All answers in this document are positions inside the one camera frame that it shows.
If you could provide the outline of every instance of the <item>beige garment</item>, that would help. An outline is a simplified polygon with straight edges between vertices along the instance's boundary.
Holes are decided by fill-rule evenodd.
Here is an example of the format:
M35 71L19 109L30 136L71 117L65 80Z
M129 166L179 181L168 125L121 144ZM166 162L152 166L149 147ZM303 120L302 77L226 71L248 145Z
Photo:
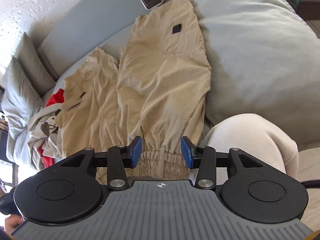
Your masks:
M298 174L295 141L257 114L239 114L222 121L211 129L202 145L218 152L237 147L293 178Z
M173 34L179 24L181 31ZM137 168L126 171L128 176L188 178L180 138L185 135L198 143L210 76L202 33L188 0L172 0L138 17L121 51L119 69L97 48L66 80L68 100L56 119L63 151L67 156L85 147L106 151L139 135L143 152ZM100 169L97 179L105 174L106 169Z

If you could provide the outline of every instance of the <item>sofa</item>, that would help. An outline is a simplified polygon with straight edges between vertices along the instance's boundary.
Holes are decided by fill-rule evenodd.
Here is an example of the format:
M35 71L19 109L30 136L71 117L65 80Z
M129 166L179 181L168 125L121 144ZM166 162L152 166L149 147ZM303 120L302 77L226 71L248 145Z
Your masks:
M299 150L318 147L320 41L311 28L286 0L190 1L212 68L203 136L230 116L255 113L284 130ZM43 168L26 146L28 119L96 46L119 59L135 18L147 13L140 0L81 0L37 50L23 35L4 77L9 160Z

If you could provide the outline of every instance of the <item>sofa backrest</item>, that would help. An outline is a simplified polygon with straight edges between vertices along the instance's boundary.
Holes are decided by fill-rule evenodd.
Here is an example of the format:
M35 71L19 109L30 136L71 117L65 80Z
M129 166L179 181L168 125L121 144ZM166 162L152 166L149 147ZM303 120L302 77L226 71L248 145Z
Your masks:
M148 12L140 0L81 0L57 23L38 54L57 80L95 46Z

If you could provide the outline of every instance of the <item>pants leg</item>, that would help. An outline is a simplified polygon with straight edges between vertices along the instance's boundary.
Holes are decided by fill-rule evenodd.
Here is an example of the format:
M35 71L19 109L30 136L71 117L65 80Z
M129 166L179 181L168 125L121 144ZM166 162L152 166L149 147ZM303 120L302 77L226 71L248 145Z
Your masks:
M299 155L295 141L273 123L256 114L239 114L214 126L202 145L218 152L237 147L295 178Z

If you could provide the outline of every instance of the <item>gray ribbed plate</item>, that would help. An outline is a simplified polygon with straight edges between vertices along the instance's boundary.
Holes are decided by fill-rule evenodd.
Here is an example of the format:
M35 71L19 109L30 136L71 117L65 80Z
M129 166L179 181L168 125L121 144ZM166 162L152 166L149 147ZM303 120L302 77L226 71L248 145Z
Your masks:
M188 180L136 181L112 192L91 217L67 226L27 222L17 240L300 240L312 231L298 219L277 225L247 221L226 209L210 190Z

